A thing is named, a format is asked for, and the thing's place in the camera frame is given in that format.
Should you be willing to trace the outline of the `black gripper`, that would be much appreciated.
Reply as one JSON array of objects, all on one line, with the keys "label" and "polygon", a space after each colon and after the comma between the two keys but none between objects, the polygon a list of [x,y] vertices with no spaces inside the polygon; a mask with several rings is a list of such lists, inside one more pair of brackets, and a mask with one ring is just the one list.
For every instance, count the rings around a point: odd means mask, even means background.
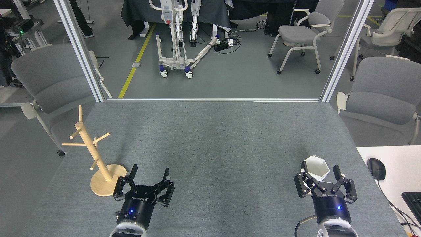
[{"label": "black gripper", "polygon": [[[354,181],[347,179],[341,173],[339,165],[333,167],[333,172],[337,182],[331,189],[331,192],[324,192],[324,186],[320,181],[320,177],[305,171],[305,169],[302,169],[294,177],[299,197],[303,198],[306,195],[312,195],[318,224],[325,222],[327,219],[343,219],[350,223],[351,217],[346,202],[354,203],[358,199]],[[339,191],[342,185],[346,189],[346,196]]]},{"label": "black gripper", "polygon": [[[134,164],[130,174],[120,176],[113,192],[113,198],[121,201],[123,197],[123,188],[129,184],[131,190],[125,194],[125,201],[122,209],[117,212],[117,224],[129,222],[141,226],[145,230],[149,228],[153,209],[156,202],[162,203],[162,206],[168,207],[175,190],[174,182],[170,181],[169,168],[164,171],[163,179],[153,186],[135,185],[133,179],[137,173],[138,166]],[[165,194],[157,196],[166,189]]]}]

